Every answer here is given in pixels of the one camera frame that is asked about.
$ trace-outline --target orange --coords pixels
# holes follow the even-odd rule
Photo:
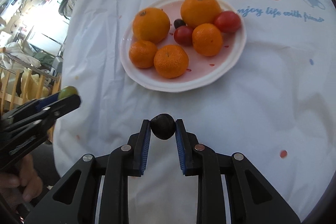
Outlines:
[[[213,24],[199,25],[193,31],[193,47],[201,55],[214,56],[223,46],[221,31]]]
[[[130,46],[128,55],[134,66],[145,69],[154,65],[154,56],[157,51],[154,43],[140,40]]]
[[[213,23],[221,11],[217,0],[185,0],[181,5],[181,17],[192,28]]]
[[[158,8],[146,8],[133,20],[133,33],[139,40],[158,43],[168,35],[170,20],[167,14]]]
[[[154,67],[164,78],[175,78],[184,74],[189,65],[189,57],[178,45],[167,45],[157,51]]]

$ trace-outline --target plate of fruit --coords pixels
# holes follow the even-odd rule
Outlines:
[[[220,78],[245,44],[243,19],[223,0],[159,0],[127,28],[120,59],[141,86],[183,92]]]

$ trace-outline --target red fruit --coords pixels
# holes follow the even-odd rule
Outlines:
[[[178,27],[174,32],[174,40],[182,46],[193,44],[193,28],[189,26]]]
[[[221,31],[221,32],[235,32],[237,31],[242,22],[240,20],[239,15],[237,15],[233,11],[224,11],[221,12],[214,20],[213,24]]]

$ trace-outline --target oval plate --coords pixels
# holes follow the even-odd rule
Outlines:
[[[151,7],[163,9],[169,16],[170,23],[175,19],[181,18],[180,8],[184,0],[158,0]],[[217,0],[223,10],[234,11],[234,8],[228,3]],[[127,28],[120,45],[120,60],[127,75],[139,85],[150,90],[163,92],[182,92],[192,90],[201,86],[209,85],[220,78],[224,73],[231,69],[238,61],[246,44],[246,29],[244,21],[241,18],[241,28],[234,34],[223,35],[223,48],[218,55],[205,57],[198,54],[192,46],[183,47],[189,56],[189,67],[180,77],[174,79],[165,79],[161,77],[154,67],[149,69],[136,68],[128,56],[128,51],[133,42],[137,39],[133,36],[132,22]],[[165,45],[177,45],[174,41],[175,28],[171,25],[168,36],[157,44],[158,48]]]

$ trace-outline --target tablecloth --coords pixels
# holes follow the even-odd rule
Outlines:
[[[178,94],[146,90],[123,70],[119,47],[135,14],[156,0],[77,0],[62,85],[79,109],[56,124],[63,175],[82,155],[109,154],[143,119],[169,113],[218,153],[241,152],[303,220],[336,169],[335,22],[331,0],[225,0],[243,16],[247,44],[209,86]],[[173,138],[154,136],[147,170],[129,179],[130,223],[195,223],[197,178],[183,177]]]

